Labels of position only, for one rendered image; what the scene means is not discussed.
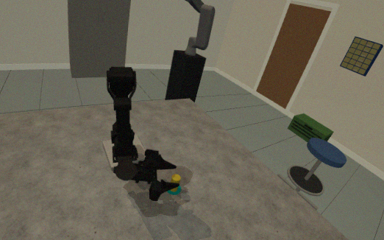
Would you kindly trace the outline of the yellow cylinder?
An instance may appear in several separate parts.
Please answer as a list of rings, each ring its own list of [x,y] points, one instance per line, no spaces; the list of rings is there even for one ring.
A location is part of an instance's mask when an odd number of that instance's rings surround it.
[[[173,174],[171,176],[171,183],[179,183],[180,182],[180,176],[178,174]],[[171,189],[170,191],[177,192],[177,188]]]

